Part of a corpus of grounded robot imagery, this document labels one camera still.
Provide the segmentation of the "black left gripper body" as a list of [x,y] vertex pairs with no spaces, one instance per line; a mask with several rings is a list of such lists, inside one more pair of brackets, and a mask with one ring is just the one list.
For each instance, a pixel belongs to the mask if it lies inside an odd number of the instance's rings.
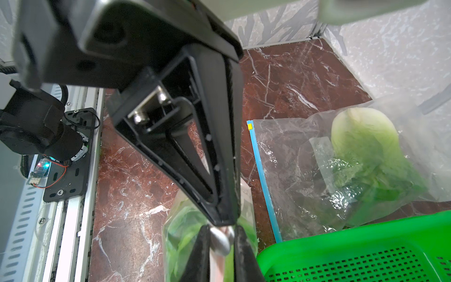
[[15,102],[53,102],[43,83],[124,89],[189,44],[239,61],[238,38],[200,1],[21,1]]

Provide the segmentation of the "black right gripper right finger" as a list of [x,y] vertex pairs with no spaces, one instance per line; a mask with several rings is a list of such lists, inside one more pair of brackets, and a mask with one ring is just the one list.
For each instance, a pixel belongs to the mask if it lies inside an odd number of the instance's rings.
[[237,225],[234,235],[234,281],[265,282],[244,228]]

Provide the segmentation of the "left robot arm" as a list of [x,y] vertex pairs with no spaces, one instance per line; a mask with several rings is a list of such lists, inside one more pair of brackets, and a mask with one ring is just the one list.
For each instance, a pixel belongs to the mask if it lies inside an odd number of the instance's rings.
[[240,216],[243,48],[200,1],[21,1],[20,81],[4,77],[1,141],[59,161],[82,149],[43,83],[114,89],[117,132],[215,226]]

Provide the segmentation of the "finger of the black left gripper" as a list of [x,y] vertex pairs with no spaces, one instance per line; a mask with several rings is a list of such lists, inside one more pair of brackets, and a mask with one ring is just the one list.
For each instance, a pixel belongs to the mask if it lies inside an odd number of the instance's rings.
[[240,216],[243,74],[199,44],[160,71],[146,67],[107,101],[117,133],[165,173],[215,226]]

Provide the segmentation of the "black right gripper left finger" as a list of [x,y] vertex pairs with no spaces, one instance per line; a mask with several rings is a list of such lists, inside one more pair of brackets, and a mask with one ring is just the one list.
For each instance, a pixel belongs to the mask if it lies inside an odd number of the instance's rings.
[[180,282],[210,281],[210,227],[201,227]]

